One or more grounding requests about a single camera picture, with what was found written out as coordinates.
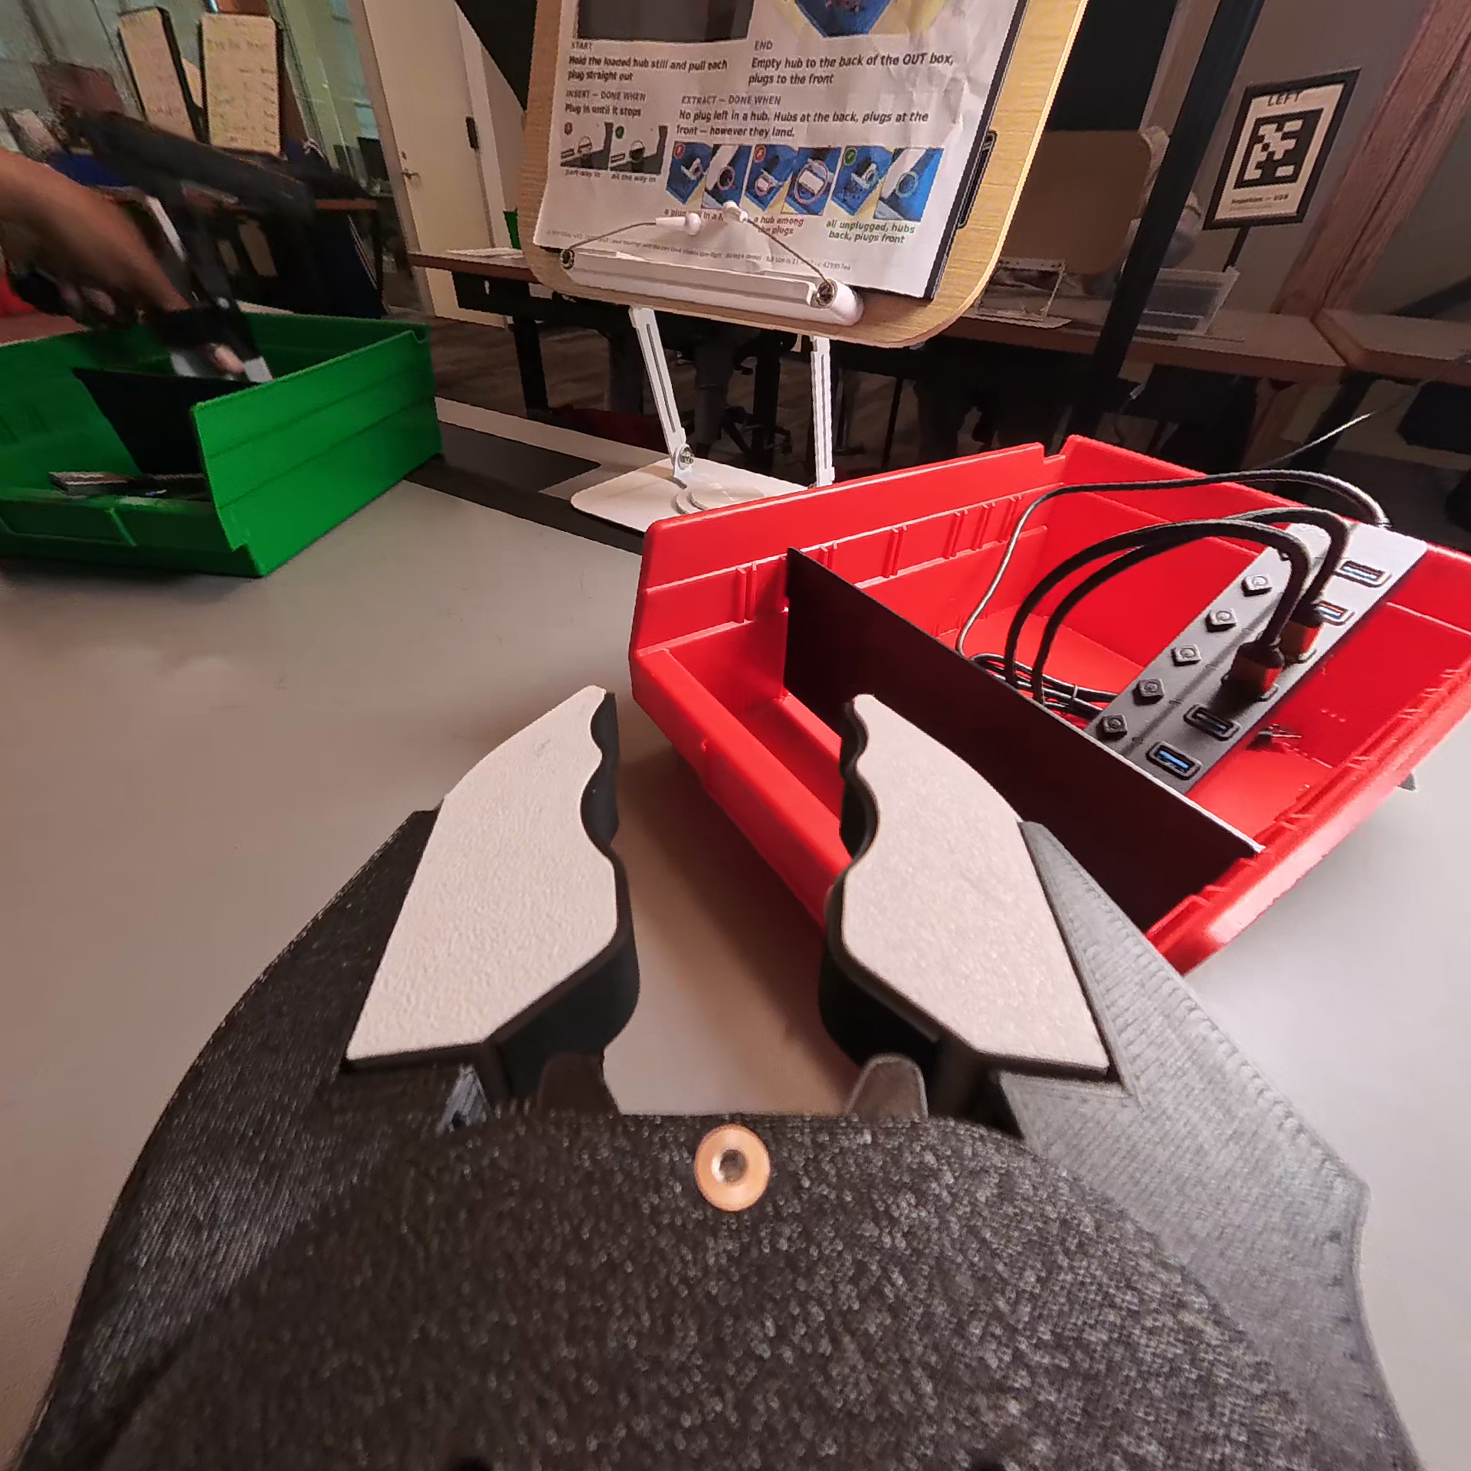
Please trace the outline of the clear plastic tray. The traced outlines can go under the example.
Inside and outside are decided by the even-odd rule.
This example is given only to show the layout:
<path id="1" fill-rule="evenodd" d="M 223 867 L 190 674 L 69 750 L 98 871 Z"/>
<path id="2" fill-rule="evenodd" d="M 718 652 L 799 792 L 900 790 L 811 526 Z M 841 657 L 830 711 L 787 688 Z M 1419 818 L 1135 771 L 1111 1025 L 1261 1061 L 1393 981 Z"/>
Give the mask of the clear plastic tray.
<path id="1" fill-rule="evenodd" d="M 1139 321 L 1139 331 L 1177 338 L 1205 335 L 1238 279 L 1237 268 L 1160 270 Z"/>

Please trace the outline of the framed marker sign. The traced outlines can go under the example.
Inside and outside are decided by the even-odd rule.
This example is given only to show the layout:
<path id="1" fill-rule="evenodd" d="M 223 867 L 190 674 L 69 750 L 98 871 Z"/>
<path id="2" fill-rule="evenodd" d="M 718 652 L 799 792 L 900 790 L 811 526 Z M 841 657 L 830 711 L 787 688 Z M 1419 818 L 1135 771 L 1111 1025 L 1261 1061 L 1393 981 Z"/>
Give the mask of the framed marker sign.
<path id="1" fill-rule="evenodd" d="M 1300 226 L 1356 91 L 1358 68 L 1244 89 L 1205 231 Z"/>

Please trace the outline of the tan chair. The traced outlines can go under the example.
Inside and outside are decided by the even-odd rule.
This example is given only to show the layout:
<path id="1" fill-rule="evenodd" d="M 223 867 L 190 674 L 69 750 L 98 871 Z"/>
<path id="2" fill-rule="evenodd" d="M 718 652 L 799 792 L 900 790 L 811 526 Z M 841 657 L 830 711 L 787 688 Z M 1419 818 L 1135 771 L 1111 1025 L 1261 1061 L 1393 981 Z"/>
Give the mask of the tan chair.
<path id="1" fill-rule="evenodd" d="M 1153 149 L 1142 131 L 1046 131 L 1002 245 L 1000 265 L 1116 265 L 1144 210 Z"/>

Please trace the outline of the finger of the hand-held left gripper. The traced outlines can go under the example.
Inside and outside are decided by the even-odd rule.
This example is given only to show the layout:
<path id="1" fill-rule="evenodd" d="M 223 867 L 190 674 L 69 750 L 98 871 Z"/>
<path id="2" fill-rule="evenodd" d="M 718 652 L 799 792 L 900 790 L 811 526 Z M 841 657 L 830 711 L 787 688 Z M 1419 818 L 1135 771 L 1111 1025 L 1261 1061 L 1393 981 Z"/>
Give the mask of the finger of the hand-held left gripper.
<path id="1" fill-rule="evenodd" d="M 172 343 L 172 368 L 176 375 L 195 380 L 274 382 L 274 371 L 253 338 L 221 343 Z"/>

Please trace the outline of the black metal pole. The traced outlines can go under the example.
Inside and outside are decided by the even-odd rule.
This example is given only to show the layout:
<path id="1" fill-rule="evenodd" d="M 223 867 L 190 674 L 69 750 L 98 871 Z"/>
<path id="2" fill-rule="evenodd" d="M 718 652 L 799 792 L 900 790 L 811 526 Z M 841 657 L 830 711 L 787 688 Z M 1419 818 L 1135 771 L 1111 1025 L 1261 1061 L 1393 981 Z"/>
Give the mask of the black metal pole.
<path id="1" fill-rule="evenodd" d="M 1072 431 L 1081 436 L 1098 431 L 1109 406 L 1261 11 L 1263 2 L 1219 2 L 1214 12 L 1170 131 L 1163 167 L 1098 335 L 1088 378 L 1074 401 Z"/>

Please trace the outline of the paper sheet board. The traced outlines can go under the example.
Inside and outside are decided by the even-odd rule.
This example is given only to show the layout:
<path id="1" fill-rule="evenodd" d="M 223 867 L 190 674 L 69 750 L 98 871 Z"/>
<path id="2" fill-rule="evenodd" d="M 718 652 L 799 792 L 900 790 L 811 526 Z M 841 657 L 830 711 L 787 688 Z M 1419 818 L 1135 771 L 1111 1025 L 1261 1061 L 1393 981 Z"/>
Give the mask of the paper sheet board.
<path id="1" fill-rule="evenodd" d="M 121 12 L 118 40 L 144 121 L 191 142 L 202 142 L 202 123 L 172 18 L 158 7 Z"/>
<path id="2" fill-rule="evenodd" d="M 282 47 L 268 14 L 209 12 L 200 19 L 209 140 L 216 149 L 282 151 Z"/>

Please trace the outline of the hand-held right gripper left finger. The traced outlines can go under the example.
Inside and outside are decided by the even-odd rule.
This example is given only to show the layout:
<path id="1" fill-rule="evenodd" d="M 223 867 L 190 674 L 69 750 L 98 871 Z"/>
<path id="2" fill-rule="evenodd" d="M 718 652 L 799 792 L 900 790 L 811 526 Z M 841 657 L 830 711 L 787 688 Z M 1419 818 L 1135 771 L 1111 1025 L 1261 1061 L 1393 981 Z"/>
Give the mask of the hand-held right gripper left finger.
<path id="1" fill-rule="evenodd" d="M 638 1004 L 613 839 L 615 697 L 585 687 L 484 757 L 440 804 L 344 1065 L 471 1065 L 531 1098 L 563 1054 L 599 1060 Z"/>

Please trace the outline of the red plastic bin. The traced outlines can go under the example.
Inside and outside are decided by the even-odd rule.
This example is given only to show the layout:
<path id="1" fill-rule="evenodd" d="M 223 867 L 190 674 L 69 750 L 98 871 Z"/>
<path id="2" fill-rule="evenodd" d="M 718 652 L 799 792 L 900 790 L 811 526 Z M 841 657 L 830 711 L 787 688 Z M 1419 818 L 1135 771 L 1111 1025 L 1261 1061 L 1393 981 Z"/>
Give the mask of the red plastic bin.
<path id="1" fill-rule="evenodd" d="M 631 639 L 640 708 L 797 900 L 823 920 L 841 841 L 841 730 L 785 688 L 790 548 L 955 650 L 1018 515 L 1060 485 L 1179 478 L 1072 438 L 655 524 Z M 1182 974 L 1235 941 L 1468 716 L 1470 571 L 1426 557 L 1305 688 L 1193 788 L 1261 848 L 1144 930 Z"/>

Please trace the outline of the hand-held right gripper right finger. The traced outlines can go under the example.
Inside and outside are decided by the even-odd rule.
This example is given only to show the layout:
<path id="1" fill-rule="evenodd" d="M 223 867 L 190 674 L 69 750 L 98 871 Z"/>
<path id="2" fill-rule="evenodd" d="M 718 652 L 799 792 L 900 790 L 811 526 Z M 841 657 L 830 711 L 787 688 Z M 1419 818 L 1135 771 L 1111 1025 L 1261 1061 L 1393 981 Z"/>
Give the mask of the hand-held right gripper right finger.
<path id="1" fill-rule="evenodd" d="M 1004 1074 L 1104 1082 L 1112 1056 L 1030 830 L 972 765 L 872 694 L 843 713 L 822 1021 L 846 1056 L 909 1060 L 932 1110 Z"/>

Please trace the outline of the person's left hand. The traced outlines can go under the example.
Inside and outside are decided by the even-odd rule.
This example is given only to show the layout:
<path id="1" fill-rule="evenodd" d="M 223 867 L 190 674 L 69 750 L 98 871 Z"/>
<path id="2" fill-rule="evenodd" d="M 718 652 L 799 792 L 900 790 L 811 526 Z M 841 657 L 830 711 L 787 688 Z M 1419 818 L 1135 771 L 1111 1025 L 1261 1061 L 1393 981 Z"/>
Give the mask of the person's left hand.
<path id="1" fill-rule="evenodd" d="M 11 275 L 41 273 L 88 326 L 191 308 L 126 212 L 18 153 L 2 154 L 2 247 Z"/>

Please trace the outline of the green plastic bin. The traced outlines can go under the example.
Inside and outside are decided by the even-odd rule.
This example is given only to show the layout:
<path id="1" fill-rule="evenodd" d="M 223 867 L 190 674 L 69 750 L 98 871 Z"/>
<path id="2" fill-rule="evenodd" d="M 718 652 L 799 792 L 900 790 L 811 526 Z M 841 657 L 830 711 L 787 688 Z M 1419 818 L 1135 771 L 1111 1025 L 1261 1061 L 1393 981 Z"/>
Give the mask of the green plastic bin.
<path id="1" fill-rule="evenodd" d="M 204 476 L 139 473 L 72 375 L 174 375 L 149 326 L 6 345 L 4 557 L 260 578 L 440 454 L 426 324 L 246 319 L 274 382 L 193 410 Z"/>

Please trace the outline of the instruction sheet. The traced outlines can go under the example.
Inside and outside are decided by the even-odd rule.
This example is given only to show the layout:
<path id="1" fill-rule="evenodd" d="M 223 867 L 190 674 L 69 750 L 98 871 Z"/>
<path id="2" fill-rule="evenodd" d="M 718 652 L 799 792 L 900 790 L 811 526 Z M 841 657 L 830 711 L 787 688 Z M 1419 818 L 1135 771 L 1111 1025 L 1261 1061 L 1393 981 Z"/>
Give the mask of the instruction sheet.
<path id="1" fill-rule="evenodd" d="M 815 266 L 929 300 L 1025 4 L 580 2 L 534 242 Z"/>

